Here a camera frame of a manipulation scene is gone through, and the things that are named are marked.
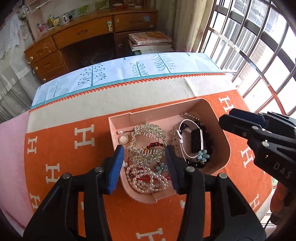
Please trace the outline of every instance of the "curtain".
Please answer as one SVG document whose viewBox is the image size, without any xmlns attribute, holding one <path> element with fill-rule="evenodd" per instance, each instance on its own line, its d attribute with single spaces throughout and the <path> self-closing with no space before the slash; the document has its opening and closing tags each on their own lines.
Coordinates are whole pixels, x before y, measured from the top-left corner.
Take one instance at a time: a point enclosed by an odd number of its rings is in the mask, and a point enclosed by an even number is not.
<svg viewBox="0 0 296 241">
<path fill-rule="evenodd" d="M 4 27 L 6 29 L 0 31 L 2 38 L 6 38 L 5 46 L 0 48 L 3 53 L 0 58 L 0 123 L 29 110 L 40 86 L 24 55 L 25 49 L 33 43 L 28 24 L 19 21 L 14 14 Z"/>
<path fill-rule="evenodd" d="M 158 10 L 157 30 L 173 39 L 176 52 L 196 52 L 214 0 L 151 0 Z"/>
</svg>

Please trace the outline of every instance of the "pink fabric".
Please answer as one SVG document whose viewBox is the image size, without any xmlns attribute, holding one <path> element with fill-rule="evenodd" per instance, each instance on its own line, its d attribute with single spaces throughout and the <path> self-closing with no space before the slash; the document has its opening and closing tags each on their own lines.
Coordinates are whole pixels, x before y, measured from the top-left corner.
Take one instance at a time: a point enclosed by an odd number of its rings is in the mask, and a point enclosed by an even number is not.
<svg viewBox="0 0 296 241">
<path fill-rule="evenodd" d="M 33 215 L 24 172 L 29 111 L 0 124 L 0 207 L 22 228 Z"/>
</svg>

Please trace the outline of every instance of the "orange zigzag trim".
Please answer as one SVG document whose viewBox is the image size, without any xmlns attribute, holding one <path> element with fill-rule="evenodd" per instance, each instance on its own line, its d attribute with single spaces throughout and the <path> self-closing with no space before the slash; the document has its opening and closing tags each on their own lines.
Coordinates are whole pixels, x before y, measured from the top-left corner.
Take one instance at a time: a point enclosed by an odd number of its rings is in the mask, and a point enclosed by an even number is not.
<svg viewBox="0 0 296 241">
<path fill-rule="evenodd" d="M 133 80 L 133 81 L 123 82 L 123 83 L 119 83 L 119 84 L 107 85 L 107 86 L 103 86 L 103 87 L 83 91 L 83 92 L 80 92 L 80 93 L 76 93 L 76 94 L 73 94 L 73 95 L 69 95 L 69 96 L 54 100 L 52 102 L 46 103 L 44 105 L 41 105 L 41 106 L 38 106 L 38 107 L 36 107 L 34 109 L 29 110 L 29 113 L 31 113 L 32 111 L 38 110 L 40 108 L 43 108 L 45 106 L 51 105 L 53 103 L 56 103 L 56 102 L 60 102 L 60 101 L 63 101 L 63 100 L 74 98 L 74 97 L 79 96 L 79 95 L 84 95 L 84 94 L 87 94 L 87 93 L 96 92 L 96 91 L 100 91 L 100 90 L 105 90 L 105 89 L 109 89 L 109 88 L 115 88 L 115 87 L 120 87 L 120 86 L 124 86 L 124 85 L 131 85 L 131 84 L 143 83 L 143 82 L 154 81 L 154 80 L 168 80 L 168 79 L 180 78 L 180 77 L 211 76 L 211 75 L 226 75 L 226 74 L 225 73 L 180 74 L 180 75 L 148 78 L 148 79 L 142 79 L 142 80 Z"/>
</svg>

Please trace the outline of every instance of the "pink tray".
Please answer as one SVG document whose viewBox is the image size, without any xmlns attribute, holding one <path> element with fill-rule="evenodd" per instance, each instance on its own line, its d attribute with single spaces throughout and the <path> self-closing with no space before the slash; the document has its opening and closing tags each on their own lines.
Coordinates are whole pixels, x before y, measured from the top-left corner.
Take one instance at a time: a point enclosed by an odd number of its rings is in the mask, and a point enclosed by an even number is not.
<svg viewBox="0 0 296 241">
<path fill-rule="evenodd" d="M 209 102 L 207 102 L 205 99 L 184 101 L 149 110 L 143 110 L 134 113 L 129 112 L 109 117 L 109 126 L 114 150 L 118 145 L 119 134 L 117 134 L 117 131 L 131 130 L 133 127 L 144 124 L 146 122 L 149 122 L 150 124 L 156 124 L 162 130 L 164 130 L 166 133 L 165 140 L 168 145 L 171 145 L 172 141 L 170 138 L 170 133 L 172 132 L 174 126 L 178 122 L 183 120 L 180 114 L 184 112 L 193 114 L 194 116 L 201 119 L 204 122 L 208 133 L 210 134 L 210 138 L 214 142 L 214 152 L 211 155 L 211 161 L 208 162 L 203 169 L 201 169 L 201 172 L 211 175 L 219 171 L 229 161 L 230 146 L 225 133 L 219 126 L 217 116 L 215 115 Z M 139 144 L 139 146 L 146 146 L 148 142 L 149 140 L 145 140 L 141 137 L 137 139 L 137 145 Z M 120 171 L 120 178 L 126 193 L 131 198 L 139 202 L 156 203 L 157 200 L 171 196 L 176 193 L 172 187 L 171 181 L 169 181 L 169 186 L 161 192 L 156 192 L 152 194 L 140 194 L 134 191 L 128 183 L 123 166 Z"/>
</svg>

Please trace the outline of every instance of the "wooden desk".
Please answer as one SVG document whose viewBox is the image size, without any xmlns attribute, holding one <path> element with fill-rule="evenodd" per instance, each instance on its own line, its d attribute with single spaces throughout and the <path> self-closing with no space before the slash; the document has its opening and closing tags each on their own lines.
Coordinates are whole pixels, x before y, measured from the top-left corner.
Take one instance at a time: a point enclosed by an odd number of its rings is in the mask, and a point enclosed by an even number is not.
<svg viewBox="0 0 296 241">
<path fill-rule="evenodd" d="M 128 35 L 154 30 L 156 22 L 157 10 L 151 8 L 93 11 L 46 32 L 24 53 L 28 63 L 45 83 L 91 65 L 93 61 L 127 57 L 130 48 Z M 94 53 L 103 54 L 90 60 L 88 55 Z"/>
</svg>

